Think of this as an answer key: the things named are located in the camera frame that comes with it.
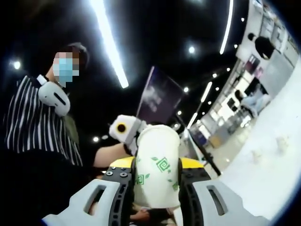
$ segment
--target dark ceiling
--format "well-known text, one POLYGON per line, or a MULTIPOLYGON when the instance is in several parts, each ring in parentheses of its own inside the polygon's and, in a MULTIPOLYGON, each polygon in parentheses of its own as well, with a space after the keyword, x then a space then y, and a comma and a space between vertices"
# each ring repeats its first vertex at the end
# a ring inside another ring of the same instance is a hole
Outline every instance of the dark ceiling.
MULTIPOLYGON (((91 61, 81 76, 87 79, 71 94, 77 126, 90 136, 107 134, 107 123, 119 114, 135 115, 153 65, 188 86, 179 105, 188 123, 209 81, 222 89, 236 62, 234 44, 242 41, 248 0, 234 1, 230 35, 223 55, 229 0, 104 0, 112 35, 129 87, 122 89, 105 52, 102 36, 88 0, 17 0, 7 19, 2 70, 12 59, 32 75, 45 74, 56 51, 80 41, 91 61), (188 54, 188 47, 196 49, 188 54)), ((201 112, 209 110, 219 92, 211 89, 201 112)))

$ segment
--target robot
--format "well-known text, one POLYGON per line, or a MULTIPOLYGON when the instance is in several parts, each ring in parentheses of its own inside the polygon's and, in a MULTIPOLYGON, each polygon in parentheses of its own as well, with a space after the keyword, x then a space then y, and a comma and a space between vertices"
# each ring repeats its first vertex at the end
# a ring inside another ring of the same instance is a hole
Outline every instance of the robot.
MULTIPOLYGON (((134 116, 120 115, 110 135, 132 146, 148 125, 134 116)), ((211 180, 203 165, 189 158, 179 159, 179 201, 184 226, 265 226, 264 217, 244 209, 242 199, 218 179, 211 180)), ((67 209, 48 215, 48 226, 128 226, 134 201, 135 157, 113 162, 103 178, 95 179, 74 194, 67 209), (88 214, 98 202, 95 214, 88 214)))

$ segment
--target fluorescent light strip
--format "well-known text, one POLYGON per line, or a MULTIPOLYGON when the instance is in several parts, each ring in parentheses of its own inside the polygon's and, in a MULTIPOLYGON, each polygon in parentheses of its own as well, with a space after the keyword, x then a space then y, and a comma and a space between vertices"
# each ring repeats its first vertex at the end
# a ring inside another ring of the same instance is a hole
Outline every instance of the fluorescent light strip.
POLYGON ((228 40, 228 36, 229 36, 229 32, 230 32, 230 27, 231 27, 232 15, 233 15, 233 0, 230 0, 229 15, 228 15, 228 22, 227 22, 226 32, 225 32, 225 36, 224 36, 224 39, 222 41, 222 47, 221 47, 221 50, 220 50, 221 55, 224 53, 225 48, 226 48, 226 44, 227 44, 227 40, 228 40))
POLYGON ((202 103, 206 100, 206 98, 207 98, 207 96, 208 96, 208 94, 209 94, 209 91, 210 91, 210 89, 211 89, 211 86, 212 86, 212 82, 209 82, 209 83, 207 84, 207 87, 206 87, 206 89, 205 89, 205 92, 204 92, 204 94, 203 94, 203 96, 202 96, 202 98, 201 98, 201 102, 202 102, 202 103))
POLYGON ((103 0, 90 0, 90 3, 96 13, 98 25, 104 40, 104 46, 106 48, 106 52, 109 56, 111 64, 118 77, 121 87, 126 88, 128 87, 127 77, 123 70, 119 54, 114 43, 109 21, 105 13, 103 0))
POLYGON ((190 122, 188 123, 187 129, 190 129, 190 127, 192 126, 193 122, 195 121, 196 117, 197 117, 198 113, 195 112, 192 116, 192 118, 190 119, 190 122))

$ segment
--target poster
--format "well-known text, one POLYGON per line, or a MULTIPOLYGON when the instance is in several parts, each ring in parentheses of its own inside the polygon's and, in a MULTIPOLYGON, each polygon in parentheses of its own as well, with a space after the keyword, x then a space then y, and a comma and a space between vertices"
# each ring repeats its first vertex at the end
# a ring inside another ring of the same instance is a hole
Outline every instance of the poster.
POLYGON ((256 69, 254 75, 255 75, 255 78, 259 79, 263 74, 263 68, 262 67, 259 67, 256 69))
POLYGON ((152 67, 137 110, 147 123, 166 124, 184 96, 183 89, 156 67, 152 67))
POLYGON ((190 134, 192 135, 198 146, 201 147, 206 144, 207 139, 204 134, 198 129, 198 127, 190 129, 190 134))
POLYGON ((245 69, 247 72, 253 75, 259 64, 260 60, 252 54, 248 62, 245 64, 245 69))

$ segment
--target person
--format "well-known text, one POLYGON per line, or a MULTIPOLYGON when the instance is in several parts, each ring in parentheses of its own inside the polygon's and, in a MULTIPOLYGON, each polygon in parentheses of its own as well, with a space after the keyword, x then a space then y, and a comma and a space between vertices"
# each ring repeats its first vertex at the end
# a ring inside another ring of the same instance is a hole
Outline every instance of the person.
MULTIPOLYGON (((70 93, 82 75, 74 76, 65 87, 60 85, 64 82, 60 75, 78 75, 88 62, 87 49, 73 43, 56 53, 53 65, 41 77, 70 93)), ((68 207, 70 197, 102 168, 136 151, 124 144, 90 151, 81 147, 68 132, 70 118, 42 102, 39 91, 37 79, 26 75, 10 81, 1 97, 1 201, 6 206, 1 215, 3 219, 13 213, 10 223, 39 221, 60 213, 68 207)))
POLYGON ((255 48, 263 59, 268 60, 271 58, 275 47, 268 38, 262 36, 256 37, 253 33, 249 33, 248 39, 254 41, 255 48))
POLYGON ((260 111, 270 103, 268 94, 244 97, 240 90, 236 90, 234 95, 241 106, 251 111, 254 118, 257 118, 260 111))
POLYGON ((145 209, 135 210, 133 208, 130 216, 130 226, 175 226, 174 223, 162 223, 171 218, 169 209, 145 209))

